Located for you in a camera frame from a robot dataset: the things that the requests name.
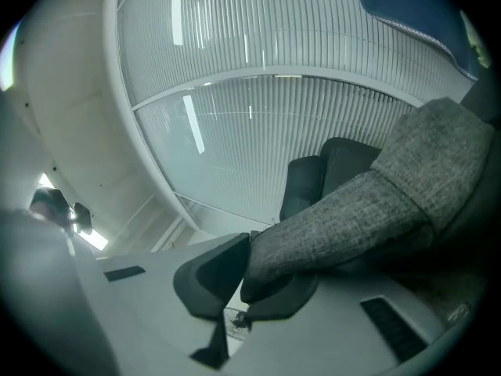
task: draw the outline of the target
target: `gray fabric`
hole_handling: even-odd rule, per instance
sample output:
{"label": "gray fabric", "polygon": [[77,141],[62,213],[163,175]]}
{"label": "gray fabric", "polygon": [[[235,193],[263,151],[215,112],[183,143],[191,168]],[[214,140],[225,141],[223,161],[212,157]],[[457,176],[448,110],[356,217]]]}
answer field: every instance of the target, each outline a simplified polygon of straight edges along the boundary
{"label": "gray fabric", "polygon": [[395,252],[411,237],[399,255],[428,246],[431,226],[443,230],[474,188],[492,132],[450,99],[402,116],[372,170],[252,241],[242,300],[282,275],[341,264],[388,241]]}

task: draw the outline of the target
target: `dark fisheye border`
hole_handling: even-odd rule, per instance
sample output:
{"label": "dark fisheye border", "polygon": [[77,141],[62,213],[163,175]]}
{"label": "dark fisheye border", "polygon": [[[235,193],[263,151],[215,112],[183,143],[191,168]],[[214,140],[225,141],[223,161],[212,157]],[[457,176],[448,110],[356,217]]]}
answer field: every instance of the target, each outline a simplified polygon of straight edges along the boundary
{"label": "dark fisheye border", "polygon": [[[499,76],[501,67],[501,42],[496,37],[499,31],[501,12],[501,0],[453,0],[470,18],[483,37],[486,46],[492,56],[493,69]],[[0,45],[3,45],[9,30],[23,17],[36,0],[0,0]],[[446,374],[455,371],[461,374],[488,373],[491,369],[499,366],[497,358],[499,343],[496,338],[501,335],[499,322],[499,307],[496,305],[496,295],[501,293],[499,288],[500,275],[496,272],[496,261],[499,257],[499,249],[492,255],[491,276],[489,286],[480,308],[472,320],[470,327],[463,337],[439,365],[430,374]],[[20,329],[7,316],[4,308],[0,308],[0,330],[4,341],[3,366],[15,367],[18,373],[28,370],[36,370],[42,373],[64,374],[43,352],[36,348],[33,343],[22,334]]]}

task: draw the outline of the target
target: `black slot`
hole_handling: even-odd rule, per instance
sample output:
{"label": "black slot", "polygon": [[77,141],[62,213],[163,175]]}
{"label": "black slot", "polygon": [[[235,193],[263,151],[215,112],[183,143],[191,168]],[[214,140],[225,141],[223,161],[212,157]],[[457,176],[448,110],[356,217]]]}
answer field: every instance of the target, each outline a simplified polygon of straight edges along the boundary
{"label": "black slot", "polygon": [[370,299],[360,305],[400,362],[412,358],[427,347],[426,342],[384,299]]}
{"label": "black slot", "polygon": [[111,270],[109,272],[104,272],[104,275],[108,281],[117,281],[121,279],[126,279],[128,277],[137,276],[138,274],[145,273],[146,271],[139,266],[125,267],[123,269]]}

